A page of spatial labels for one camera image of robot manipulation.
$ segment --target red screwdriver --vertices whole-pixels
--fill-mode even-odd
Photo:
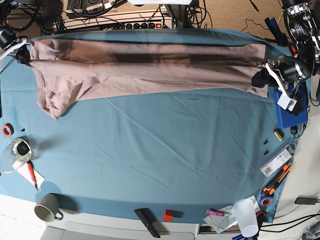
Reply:
[[[37,185],[36,176],[35,176],[35,172],[34,172],[34,166],[32,165],[31,161],[28,161],[26,164],[28,166],[28,170],[31,175],[31,179],[33,181],[34,187],[38,191],[38,185]]]

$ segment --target clear plastic cup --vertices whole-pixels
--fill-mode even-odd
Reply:
[[[233,205],[233,213],[242,236],[251,238],[259,231],[254,202],[242,199]]]

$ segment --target red tape roll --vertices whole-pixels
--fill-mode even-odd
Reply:
[[[260,206],[265,206],[265,207],[269,206],[272,203],[272,201],[273,201],[273,199],[270,196],[266,196],[266,197],[261,196]]]
[[[10,123],[7,123],[6,125],[3,125],[2,127],[2,134],[8,138],[10,137],[12,134],[14,134],[14,128],[12,127],[12,125]]]

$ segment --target purple tape roll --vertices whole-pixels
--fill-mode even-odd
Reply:
[[[273,199],[270,196],[265,196],[265,197],[261,196],[260,197],[260,206],[266,207],[272,203],[272,200]]]

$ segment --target white bracket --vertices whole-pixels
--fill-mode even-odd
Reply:
[[[293,99],[290,97],[289,93],[286,91],[285,86],[283,81],[279,78],[279,76],[272,70],[272,68],[270,67],[270,63],[267,62],[266,64],[264,64],[265,68],[267,69],[268,73],[270,74],[271,77],[273,77],[276,81],[276,83],[278,84],[278,89],[279,91],[282,92],[277,104],[283,108],[284,110],[289,110],[290,112],[292,112],[292,110],[294,109],[297,100]]]
[[[4,48],[0,51],[0,71],[4,69],[3,59],[25,44],[28,44],[28,40],[26,38],[18,38],[16,40],[16,44],[11,44],[9,47]]]

